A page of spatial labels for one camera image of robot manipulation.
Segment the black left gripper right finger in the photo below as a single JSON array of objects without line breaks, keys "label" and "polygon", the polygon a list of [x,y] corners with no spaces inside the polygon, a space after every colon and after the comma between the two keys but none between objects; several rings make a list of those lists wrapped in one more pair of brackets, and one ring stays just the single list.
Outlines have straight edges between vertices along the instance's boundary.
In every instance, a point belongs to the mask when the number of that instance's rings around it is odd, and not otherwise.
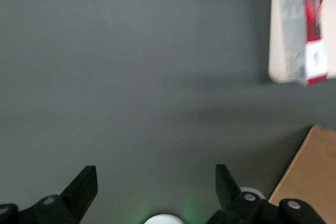
[{"label": "black left gripper right finger", "polygon": [[216,165],[216,193],[221,210],[216,223],[325,223],[305,201],[283,199],[274,206],[256,193],[243,192],[224,164]]}]

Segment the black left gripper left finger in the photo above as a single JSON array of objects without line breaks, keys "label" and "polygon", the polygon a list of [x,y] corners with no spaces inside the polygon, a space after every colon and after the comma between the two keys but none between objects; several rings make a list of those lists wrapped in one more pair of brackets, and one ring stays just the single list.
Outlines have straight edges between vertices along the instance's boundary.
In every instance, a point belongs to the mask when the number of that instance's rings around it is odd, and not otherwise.
[{"label": "black left gripper left finger", "polygon": [[1,223],[80,223],[98,192],[95,166],[86,166],[59,195],[48,195],[31,207],[1,204]]}]

